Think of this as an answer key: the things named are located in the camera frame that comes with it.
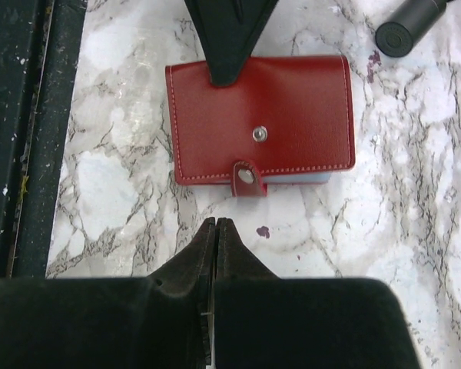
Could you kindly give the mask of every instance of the black cylindrical object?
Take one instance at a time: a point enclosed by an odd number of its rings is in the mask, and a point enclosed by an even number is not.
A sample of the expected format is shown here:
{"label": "black cylindrical object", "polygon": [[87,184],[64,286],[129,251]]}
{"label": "black cylindrical object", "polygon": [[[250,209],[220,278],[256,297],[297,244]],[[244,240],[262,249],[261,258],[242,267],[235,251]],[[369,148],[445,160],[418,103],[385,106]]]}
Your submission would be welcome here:
{"label": "black cylindrical object", "polygon": [[407,55],[445,12],[447,0],[406,0],[376,31],[377,47],[386,55]]}

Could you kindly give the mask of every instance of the stain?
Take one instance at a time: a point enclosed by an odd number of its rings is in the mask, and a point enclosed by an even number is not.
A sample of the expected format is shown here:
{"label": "stain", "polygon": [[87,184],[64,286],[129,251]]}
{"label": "stain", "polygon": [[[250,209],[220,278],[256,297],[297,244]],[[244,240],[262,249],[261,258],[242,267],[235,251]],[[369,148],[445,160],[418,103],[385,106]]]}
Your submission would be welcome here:
{"label": "stain", "polygon": [[374,83],[374,67],[376,65],[381,66],[381,55],[379,55],[377,50],[374,50],[367,63],[367,81],[369,83]]}
{"label": "stain", "polygon": [[270,238],[270,229],[268,229],[265,225],[263,227],[259,227],[256,230],[256,233],[258,233],[260,237],[265,237],[266,239]]}

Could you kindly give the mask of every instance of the red leather wallet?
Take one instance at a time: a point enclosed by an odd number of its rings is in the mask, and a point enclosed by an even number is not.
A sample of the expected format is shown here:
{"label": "red leather wallet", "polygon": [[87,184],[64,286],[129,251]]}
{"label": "red leather wallet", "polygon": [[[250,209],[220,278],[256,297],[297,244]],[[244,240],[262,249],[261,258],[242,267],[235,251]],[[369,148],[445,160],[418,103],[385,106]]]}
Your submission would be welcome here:
{"label": "red leather wallet", "polygon": [[350,69],[344,56],[249,58],[229,87],[205,61],[166,67],[175,177],[230,184],[317,183],[355,164]]}

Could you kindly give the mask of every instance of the wallet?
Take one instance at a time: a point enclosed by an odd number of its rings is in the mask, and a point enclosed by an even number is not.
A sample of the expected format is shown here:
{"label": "wallet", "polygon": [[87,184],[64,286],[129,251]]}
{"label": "wallet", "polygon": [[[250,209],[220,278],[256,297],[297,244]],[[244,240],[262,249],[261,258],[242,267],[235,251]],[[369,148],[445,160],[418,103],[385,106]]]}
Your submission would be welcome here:
{"label": "wallet", "polygon": [[198,61],[167,66],[166,82],[180,185],[265,196],[268,184],[323,183],[355,164],[345,56],[251,57],[228,87]]}

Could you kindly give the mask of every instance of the silver rivet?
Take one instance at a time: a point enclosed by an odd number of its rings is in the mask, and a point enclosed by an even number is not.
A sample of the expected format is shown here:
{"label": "silver rivet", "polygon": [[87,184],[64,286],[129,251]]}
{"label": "silver rivet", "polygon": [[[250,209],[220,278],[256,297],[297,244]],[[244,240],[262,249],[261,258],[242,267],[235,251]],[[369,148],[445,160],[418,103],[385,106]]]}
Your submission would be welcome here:
{"label": "silver rivet", "polygon": [[248,185],[254,182],[253,172],[250,171],[249,169],[239,169],[239,172],[237,173],[237,175],[242,180],[242,182]]}
{"label": "silver rivet", "polygon": [[253,130],[253,139],[256,142],[265,142],[268,138],[268,131],[262,125]]}

